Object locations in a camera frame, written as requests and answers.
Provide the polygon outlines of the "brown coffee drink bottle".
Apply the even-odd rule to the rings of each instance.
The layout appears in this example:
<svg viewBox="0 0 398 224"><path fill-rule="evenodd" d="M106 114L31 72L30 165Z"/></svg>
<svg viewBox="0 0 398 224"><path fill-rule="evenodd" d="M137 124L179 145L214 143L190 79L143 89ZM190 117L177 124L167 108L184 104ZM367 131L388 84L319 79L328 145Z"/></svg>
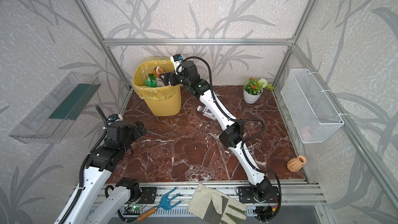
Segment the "brown coffee drink bottle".
<svg viewBox="0 0 398 224"><path fill-rule="evenodd" d="M153 69L153 74L154 74L154 76L156 76L157 78L160 78L160 75L163 74L163 73L165 73L165 71L164 71L160 66L157 66L157 67L155 67L155 68Z"/></svg>

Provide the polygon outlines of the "green plastic bottle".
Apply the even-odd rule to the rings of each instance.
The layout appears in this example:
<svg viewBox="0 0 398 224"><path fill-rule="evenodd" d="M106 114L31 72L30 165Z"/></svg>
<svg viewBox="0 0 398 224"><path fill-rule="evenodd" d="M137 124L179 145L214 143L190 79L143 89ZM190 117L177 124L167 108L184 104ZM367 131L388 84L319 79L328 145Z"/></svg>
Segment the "green plastic bottle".
<svg viewBox="0 0 398 224"><path fill-rule="evenodd" d="M147 78L145 79L145 85L149 88L157 88L157 77L154 74L148 74Z"/></svg>

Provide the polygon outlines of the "grape juice bottle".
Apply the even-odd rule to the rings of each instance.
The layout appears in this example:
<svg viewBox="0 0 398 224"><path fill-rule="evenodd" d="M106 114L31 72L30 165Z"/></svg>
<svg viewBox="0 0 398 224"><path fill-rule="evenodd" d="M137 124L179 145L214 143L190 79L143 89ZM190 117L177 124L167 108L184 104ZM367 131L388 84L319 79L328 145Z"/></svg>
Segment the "grape juice bottle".
<svg viewBox="0 0 398 224"><path fill-rule="evenodd" d="M203 113L203 116L205 116L209 119L216 120L216 117L212 114L210 109L206 106L201 106L201 105L198 106L197 111Z"/></svg>

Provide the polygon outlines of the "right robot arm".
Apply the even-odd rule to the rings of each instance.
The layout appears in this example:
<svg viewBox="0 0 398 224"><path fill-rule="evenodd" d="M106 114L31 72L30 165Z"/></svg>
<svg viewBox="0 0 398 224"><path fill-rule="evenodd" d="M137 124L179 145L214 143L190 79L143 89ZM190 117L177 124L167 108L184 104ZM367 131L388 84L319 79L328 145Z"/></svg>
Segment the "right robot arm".
<svg viewBox="0 0 398 224"><path fill-rule="evenodd" d="M209 81L200 77L193 59L202 61L206 65L209 73ZM199 98L201 103L210 109L222 128L222 133L219 136L220 142L237 157L247 175L252 195L257 202L264 202L271 195L272 184L267 175L273 174L275 176L278 187L275 198L278 201L278 205L280 205L282 203L282 188L277 174L274 171L261 170L249 153L246 145L248 141L258 138L263 133L264 122L258 118L236 119L226 109L215 95L212 85L211 68L204 59L195 56L183 59L180 54L176 54L171 56L170 60L174 68L172 71L160 75L163 83L166 86L186 86L194 96ZM250 138L245 138L244 125L246 122L251 121L258 122L261 126L261 131Z"/></svg>

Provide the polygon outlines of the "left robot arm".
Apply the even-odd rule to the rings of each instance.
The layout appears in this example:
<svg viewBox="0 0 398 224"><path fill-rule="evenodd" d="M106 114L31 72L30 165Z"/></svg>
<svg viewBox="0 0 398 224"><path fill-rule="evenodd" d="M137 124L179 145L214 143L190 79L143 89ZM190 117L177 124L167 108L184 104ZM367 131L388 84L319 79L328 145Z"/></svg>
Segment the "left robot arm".
<svg viewBox="0 0 398 224"><path fill-rule="evenodd" d="M147 133L141 121L130 124L119 114L106 117L99 106L95 108L104 122L104 132L84 158L79 169L78 185L55 221L57 224L106 224L125 203L138 200L141 196L138 181L125 177L90 213L98 193L131 144Z"/></svg>

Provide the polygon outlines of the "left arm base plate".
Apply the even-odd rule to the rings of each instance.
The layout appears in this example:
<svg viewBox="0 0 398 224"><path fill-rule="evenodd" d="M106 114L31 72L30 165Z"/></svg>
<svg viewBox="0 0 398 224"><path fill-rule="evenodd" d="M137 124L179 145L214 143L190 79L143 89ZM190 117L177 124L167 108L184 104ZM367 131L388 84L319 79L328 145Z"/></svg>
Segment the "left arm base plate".
<svg viewBox="0 0 398 224"><path fill-rule="evenodd" d="M154 204L157 195L157 187L141 187L142 196L136 202L137 204Z"/></svg>

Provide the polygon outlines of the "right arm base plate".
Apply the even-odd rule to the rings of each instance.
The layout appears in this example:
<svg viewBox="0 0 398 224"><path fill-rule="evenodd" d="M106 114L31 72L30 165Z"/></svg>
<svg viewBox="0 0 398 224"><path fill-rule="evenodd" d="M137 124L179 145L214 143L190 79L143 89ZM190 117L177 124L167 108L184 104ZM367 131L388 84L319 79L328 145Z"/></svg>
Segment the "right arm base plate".
<svg viewBox="0 0 398 224"><path fill-rule="evenodd" d="M257 203L276 204L278 203L280 196L279 189L276 186L273 186L269 194L266 196L266 198L261 201L255 199L254 193L249 186L237 187L236 193L238 195L239 202L244 204L257 204Z"/></svg>

